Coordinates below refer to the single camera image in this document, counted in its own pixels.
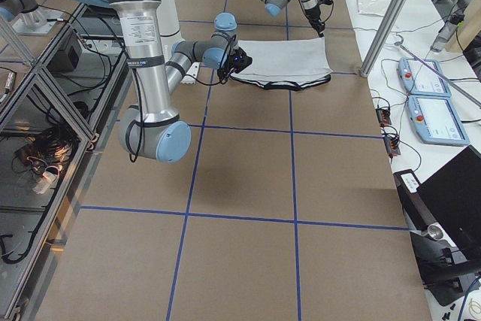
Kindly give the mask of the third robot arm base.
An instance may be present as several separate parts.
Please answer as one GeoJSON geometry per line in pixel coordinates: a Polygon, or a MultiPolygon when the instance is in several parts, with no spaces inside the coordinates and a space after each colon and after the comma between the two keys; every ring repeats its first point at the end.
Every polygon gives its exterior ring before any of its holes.
{"type": "Polygon", "coordinates": [[[63,12],[43,9],[36,0],[1,0],[1,17],[21,35],[47,35],[63,12]]]}

